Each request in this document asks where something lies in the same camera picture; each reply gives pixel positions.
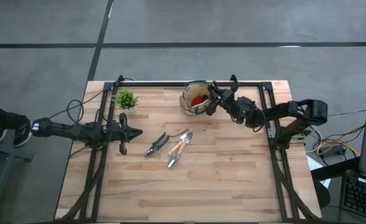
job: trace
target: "yellow cable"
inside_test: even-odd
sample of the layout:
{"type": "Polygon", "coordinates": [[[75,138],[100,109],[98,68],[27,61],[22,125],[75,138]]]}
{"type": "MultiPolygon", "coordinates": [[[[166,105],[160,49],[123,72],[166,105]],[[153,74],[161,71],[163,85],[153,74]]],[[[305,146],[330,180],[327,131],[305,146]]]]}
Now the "yellow cable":
{"type": "Polygon", "coordinates": [[[347,132],[347,133],[345,133],[345,134],[343,134],[339,139],[336,139],[336,140],[335,139],[325,140],[322,144],[320,144],[319,147],[317,147],[316,154],[319,155],[319,156],[321,156],[321,155],[325,154],[326,152],[330,151],[332,149],[332,147],[334,147],[336,144],[343,144],[344,146],[346,146],[350,150],[352,150],[357,156],[359,156],[359,154],[357,153],[357,151],[354,148],[352,148],[346,142],[341,141],[341,139],[343,137],[345,137],[346,135],[348,135],[348,134],[356,133],[357,131],[361,130],[362,128],[364,128],[364,124],[361,125],[361,126],[359,126],[359,127],[357,127],[357,128],[355,128],[355,129],[353,129],[353,130],[351,130],[351,131],[349,131],[349,132],[347,132]],[[328,149],[326,149],[324,152],[320,152],[321,147],[323,145],[327,144],[327,143],[332,144],[332,145],[328,149]]]}

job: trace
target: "green plant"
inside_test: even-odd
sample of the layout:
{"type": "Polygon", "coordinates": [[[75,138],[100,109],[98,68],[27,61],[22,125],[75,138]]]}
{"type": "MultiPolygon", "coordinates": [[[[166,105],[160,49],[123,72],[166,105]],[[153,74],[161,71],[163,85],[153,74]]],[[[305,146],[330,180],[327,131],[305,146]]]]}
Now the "green plant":
{"type": "Polygon", "coordinates": [[[117,95],[113,96],[113,101],[121,109],[128,109],[138,104],[138,96],[134,97],[133,92],[129,90],[122,90],[117,95]]]}

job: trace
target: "metal blade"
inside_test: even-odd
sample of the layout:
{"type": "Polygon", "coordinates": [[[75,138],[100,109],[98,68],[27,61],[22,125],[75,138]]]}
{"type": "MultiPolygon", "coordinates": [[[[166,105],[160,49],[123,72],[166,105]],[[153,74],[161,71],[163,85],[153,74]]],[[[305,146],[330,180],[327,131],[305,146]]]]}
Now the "metal blade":
{"type": "Polygon", "coordinates": [[[173,155],[168,161],[168,168],[171,168],[172,165],[179,159],[179,155],[173,155]]]}
{"type": "Polygon", "coordinates": [[[187,135],[188,135],[188,134],[190,134],[190,133],[185,133],[185,134],[183,134],[183,135],[180,137],[180,139],[181,139],[181,140],[185,139],[185,138],[187,137],[187,135]]]}
{"type": "Polygon", "coordinates": [[[185,143],[188,144],[191,141],[192,138],[193,138],[193,133],[192,132],[187,133],[185,143]]]}
{"type": "Polygon", "coordinates": [[[154,152],[154,149],[149,149],[147,150],[147,152],[145,153],[145,157],[148,157],[148,155],[152,154],[154,152]]]}

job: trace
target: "small potted plant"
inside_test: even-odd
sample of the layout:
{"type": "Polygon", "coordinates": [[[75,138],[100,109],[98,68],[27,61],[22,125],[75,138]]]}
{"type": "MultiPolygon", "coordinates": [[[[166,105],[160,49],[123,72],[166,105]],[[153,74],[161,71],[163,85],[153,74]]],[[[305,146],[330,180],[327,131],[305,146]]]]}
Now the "small potted plant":
{"type": "Polygon", "coordinates": [[[136,105],[138,104],[138,96],[134,97],[133,92],[129,90],[122,90],[113,96],[113,101],[117,106],[125,113],[132,113],[136,111],[136,105]]]}

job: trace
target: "keyboard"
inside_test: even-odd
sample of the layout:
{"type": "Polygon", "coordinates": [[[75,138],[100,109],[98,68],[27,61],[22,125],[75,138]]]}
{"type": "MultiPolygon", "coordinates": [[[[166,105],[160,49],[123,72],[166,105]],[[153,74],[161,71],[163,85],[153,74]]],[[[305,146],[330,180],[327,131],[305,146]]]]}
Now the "keyboard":
{"type": "Polygon", "coordinates": [[[366,176],[347,170],[340,193],[341,208],[366,217],[366,176]]]}

